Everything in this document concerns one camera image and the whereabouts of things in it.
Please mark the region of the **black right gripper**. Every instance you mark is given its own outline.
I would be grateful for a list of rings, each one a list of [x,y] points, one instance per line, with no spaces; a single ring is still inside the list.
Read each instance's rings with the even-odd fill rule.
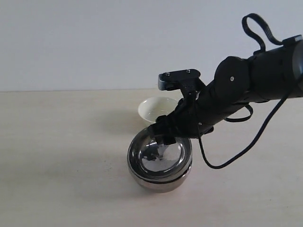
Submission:
[[[198,118],[195,94],[180,99],[173,112],[157,117],[156,122],[147,127],[149,136],[156,137],[156,142],[163,145],[175,144],[176,137],[197,139],[213,131],[214,126]]]

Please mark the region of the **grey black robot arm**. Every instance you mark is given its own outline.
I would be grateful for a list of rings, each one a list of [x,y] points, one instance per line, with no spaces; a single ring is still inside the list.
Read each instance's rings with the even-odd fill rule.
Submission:
[[[213,81],[204,84],[196,69],[164,72],[160,90],[179,89],[183,98],[173,112],[161,116],[148,133],[171,144],[176,137],[197,138],[247,104],[302,97],[303,43],[296,41],[247,59],[229,56],[217,67]]]

